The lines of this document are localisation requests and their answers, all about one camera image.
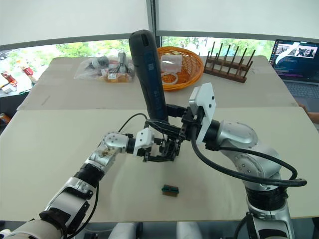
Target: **laptop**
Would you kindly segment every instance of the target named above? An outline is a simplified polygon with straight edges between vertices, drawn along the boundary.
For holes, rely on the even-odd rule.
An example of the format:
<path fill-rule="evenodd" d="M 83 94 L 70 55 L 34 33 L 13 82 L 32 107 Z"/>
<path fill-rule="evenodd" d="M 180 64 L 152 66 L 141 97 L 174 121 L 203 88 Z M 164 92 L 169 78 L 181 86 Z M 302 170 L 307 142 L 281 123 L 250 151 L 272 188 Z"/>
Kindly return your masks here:
<path fill-rule="evenodd" d="M 319 43 L 276 40 L 270 64 L 296 101 L 319 112 Z"/>

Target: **white tabletop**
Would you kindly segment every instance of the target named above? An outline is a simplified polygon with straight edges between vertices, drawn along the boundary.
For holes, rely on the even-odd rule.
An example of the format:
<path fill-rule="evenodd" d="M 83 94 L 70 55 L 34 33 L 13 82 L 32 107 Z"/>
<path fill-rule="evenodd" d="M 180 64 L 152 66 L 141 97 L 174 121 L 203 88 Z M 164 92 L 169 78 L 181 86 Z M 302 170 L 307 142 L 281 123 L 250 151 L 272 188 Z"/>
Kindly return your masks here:
<path fill-rule="evenodd" d="M 37 217 L 103 134 L 117 130 L 136 112 L 18 111 L 0 137 L 0 220 Z M 308 184 L 288 189 L 291 216 L 319 216 L 319 135 L 301 108 L 217 109 L 214 118 L 250 125 L 264 143 L 296 167 Z M 180 119 L 170 122 L 180 125 Z M 136 133 L 142 127 L 141 119 L 133 119 L 124 131 Z M 200 148 L 211 160 L 235 169 L 221 153 Z M 287 170 L 281 172 L 282 178 L 289 178 Z M 164 184 L 179 187 L 180 194 L 162 195 Z M 175 162 L 143 163 L 140 157 L 118 155 L 100 183 L 92 221 L 238 220 L 246 211 L 242 182 L 206 166 L 185 142 Z"/>
<path fill-rule="evenodd" d="M 19 110 L 146 108 L 137 77 L 131 83 L 75 80 L 75 72 L 84 59 L 54 58 Z M 253 61 L 244 84 L 203 74 L 193 86 L 165 92 L 166 103 L 186 106 L 194 86 L 211 82 L 217 107 L 220 108 L 296 106 L 296 101 L 266 57 L 254 56 Z"/>

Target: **white window blind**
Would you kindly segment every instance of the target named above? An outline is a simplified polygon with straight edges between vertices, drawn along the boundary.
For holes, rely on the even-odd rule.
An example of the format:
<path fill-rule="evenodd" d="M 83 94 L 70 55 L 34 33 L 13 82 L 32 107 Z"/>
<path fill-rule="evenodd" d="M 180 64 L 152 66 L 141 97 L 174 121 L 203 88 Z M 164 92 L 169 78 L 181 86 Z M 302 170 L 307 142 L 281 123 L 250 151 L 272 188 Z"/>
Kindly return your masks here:
<path fill-rule="evenodd" d="M 0 0 L 0 45 L 149 29 L 146 0 Z"/>
<path fill-rule="evenodd" d="M 163 31 L 319 39 L 319 0 L 158 0 Z"/>

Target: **laptop keyboard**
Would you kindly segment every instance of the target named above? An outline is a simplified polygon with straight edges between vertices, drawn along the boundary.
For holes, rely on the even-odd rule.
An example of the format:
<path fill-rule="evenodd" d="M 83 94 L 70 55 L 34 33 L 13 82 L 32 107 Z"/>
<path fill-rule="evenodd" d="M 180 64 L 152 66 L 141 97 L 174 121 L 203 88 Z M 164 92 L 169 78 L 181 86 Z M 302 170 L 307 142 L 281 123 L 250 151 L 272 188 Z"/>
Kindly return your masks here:
<path fill-rule="evenodd" d="M 285 82 L 293 96 L 319 99 L 318 85 Z"/>

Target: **laptop screen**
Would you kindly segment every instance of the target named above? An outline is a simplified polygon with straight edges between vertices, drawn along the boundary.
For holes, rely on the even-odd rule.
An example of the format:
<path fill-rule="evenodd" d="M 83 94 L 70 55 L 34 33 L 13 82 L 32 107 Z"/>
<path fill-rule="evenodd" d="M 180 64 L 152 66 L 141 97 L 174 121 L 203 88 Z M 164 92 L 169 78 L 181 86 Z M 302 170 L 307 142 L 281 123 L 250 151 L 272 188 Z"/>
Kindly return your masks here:
<path fill-rule="evenodd" d="M 276 40 L 270 64 L 282 79 L 319 82 L 319 43 Z"/>

